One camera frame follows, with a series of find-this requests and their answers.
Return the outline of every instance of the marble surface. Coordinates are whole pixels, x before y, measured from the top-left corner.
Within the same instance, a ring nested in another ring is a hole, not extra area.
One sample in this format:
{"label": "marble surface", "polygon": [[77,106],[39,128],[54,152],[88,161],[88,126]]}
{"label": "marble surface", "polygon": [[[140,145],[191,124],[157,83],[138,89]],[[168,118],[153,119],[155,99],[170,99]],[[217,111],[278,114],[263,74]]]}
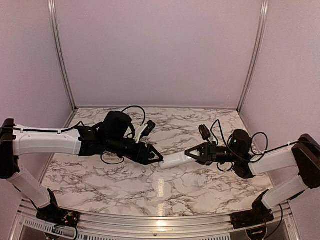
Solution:
{"label": "marble surface", "polygon": [[[92,126],[115,108],[79,109],[71,125],[83,121]],[[203,143],[198,126],[208,128],[220,119],[226,138],[235,129],[245,129],[234,110],[146,108],[146,120],[156,128],[142,140],[164,156]],[[136,129],[141,110],[128,113]],[[215,128],[219,141],[219,129]],[[106,161],[119,161],[107,156]],[[42,183],[53,190],[61,207],[130,216],[194,216],[240,211],[251,207],[257,196],[272,187],[267,174],[241,179],[233,172],[220,172],[216,164],[195,162],[162,170],[158,164],[139,165],[129,159],[107,165],[100,156],[77,157],[56,154]]]}

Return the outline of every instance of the robotic arm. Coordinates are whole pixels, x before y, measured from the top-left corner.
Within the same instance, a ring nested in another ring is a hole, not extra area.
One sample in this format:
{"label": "robotic arm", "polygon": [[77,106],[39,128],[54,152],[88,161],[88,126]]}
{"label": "robotic arm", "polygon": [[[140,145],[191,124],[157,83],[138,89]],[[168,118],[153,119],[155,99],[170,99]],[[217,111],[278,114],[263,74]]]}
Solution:
{"label": "robotic arm", "polygon": [[[37,208],[37,218],[57,225],[76,228],[79,213],[59,208],[54,193],[45,189],[22,165],[19,156],[33,153],[61,153],[77,156],[114,153],[136,163],[149,165],[163,160],[151,145],[140,142],[155,128],[149,121],[138,129],[136,136],[132,119],[125,113],[111,111],[103,122],[95,126],[67,129],[31,128],[15,125],[13,119],[4,121],[0,128],[0,179],[12,183]],[[132,138],[124,138],[128,129]]]}
{"label": "robotic arm", "polygon": [[234,172],[242,179],[287,167],[298,167],[299,172],[285,182],[263,192],[252,204],[252,210],[231,214],[235,229],[264,224],[274,220],[271,209],[286,200],[298,197],[307,189],[320,187],[320,145],[308,134],[298,141],[253,156],[249,153],[252,138],[247,132],[237,129],[228,140],[228,146],[217,146],[205,125],[199,126],[203,140],[185,152],[166,156],[159,163],[167,169],[189,162],[210,166],[212,163],[231,163]]}

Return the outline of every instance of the light purple wall panel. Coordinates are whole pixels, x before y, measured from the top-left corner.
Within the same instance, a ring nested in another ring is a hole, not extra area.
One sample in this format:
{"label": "light purple wall panel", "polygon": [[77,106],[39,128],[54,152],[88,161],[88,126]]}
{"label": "light purple wall panel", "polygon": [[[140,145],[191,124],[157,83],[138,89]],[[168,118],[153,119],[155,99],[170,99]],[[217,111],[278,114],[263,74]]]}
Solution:
{"label": "light purple wall panel", "polygon": [[[0,125],[62,127],[71,108],[62,82],[47,1],[0,2]],[[37,177],[47,154],[22,156]],[[0,180],[0,239],[8,239],[21,194]]]}
{"label": "light purple wall panel", "polygon": [[[320,143],[320,2],[271,0],[262,50],[241,115],[270,147],[309,133]],[[263,140],[257,141],[260,149]],[[275,183],[298,170],[272,173]],[[291,202],[303,240],[320,236],[320,189]]]}
{"label": "light purple wall panel", "polygon": [[76,104],[236,108],[261,3],[57,1]]}

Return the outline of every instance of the aluminum frame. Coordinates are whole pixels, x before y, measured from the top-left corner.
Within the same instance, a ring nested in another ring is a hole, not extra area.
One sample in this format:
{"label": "aluminum frame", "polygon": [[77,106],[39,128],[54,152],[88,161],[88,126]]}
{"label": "aluminum frame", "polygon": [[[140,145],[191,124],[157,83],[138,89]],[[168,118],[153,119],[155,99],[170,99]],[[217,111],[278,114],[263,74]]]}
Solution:
{"label": "aluminum frame", "polygon": [[241,93],[241,97],[239,99],[237,112],[240,114],[244,104],[246,102],[246,99],[248,97],[249,89],[255,74],[255,69],[259,57],[259,53],[261,51],[261,46],[264,40],[264,35],[266,31],[266,23],[267,23],[267,16],[268,16],[268,9],[269,9],[269,0],[262,0],[261,4],[261,11],[260,11],[260,17],[259,17],[259,23],[258,23],[258,29],[256,33],[256,39],[254,43],[254,49],[251,57],[251,62],[249,65],[249,69],[246,75],[245,83],[243,86],[243,90]]}
{"label": "aluminum frame", "polygon": [[[283,221],[288,229],[290,240],[300,240],[296,235],[296,225],[289,204],[283,203]],[[124,216],[101,214],[86,211],[81,213],[78,230],[80,233],[97,234],[113,238],[128,239],[191,239],[206,238],[221,234],[243,231],[234,229],[230,213],[200,216]],[[21,201],[18,214],[11,230],[10,240],[18,240],[24,226],[24,220],[36,219],[37,211],[28,199]],[[281,218],[280,207],[273,209],[274,221]]]}
{"label": "aluminum frame", "polygon": [[56,12],[56,1],[55,0],[48,0],[48,7],[49,7],[49,13],[50,13],[50,21],[51,21],[51,27],[52,27],[52,33],[53,33],[53,39],[54,39],[54,45],[56,49],[56,54],[59,62],[59,67],[62,75],[63,84],[65,87],[65,91],[68,97],[69,104],[73,111],[77,109],[76,102],[74,95],[72,93],[66,63],[64,60],[62,45],[61,45],[61,39],[59,34],[59,27],[58,27],[58,19],[57,19],[57,12]]}

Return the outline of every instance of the white robot arm segment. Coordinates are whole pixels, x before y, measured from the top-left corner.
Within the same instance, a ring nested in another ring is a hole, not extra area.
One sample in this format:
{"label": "white robot arm segment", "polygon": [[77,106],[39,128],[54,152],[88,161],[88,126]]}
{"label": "white robot arm segment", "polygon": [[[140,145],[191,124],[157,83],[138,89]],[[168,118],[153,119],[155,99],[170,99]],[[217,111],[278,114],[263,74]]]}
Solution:
{"label": "white robot arm segment", "polygon": [[[22,130],[31,129],[30,127],[22,125],[17,125],[16,127]],[[63,130],[34,127],[32,127],[32,129],[43,131]],[[15,156],[34,153],[78,155],[81,148],[81,141],[79,141],[80,134],[77,129],[72,129],[61,133],[14,130],[13,134],[16,137],[16,139],[13,141],[13,154]]]}

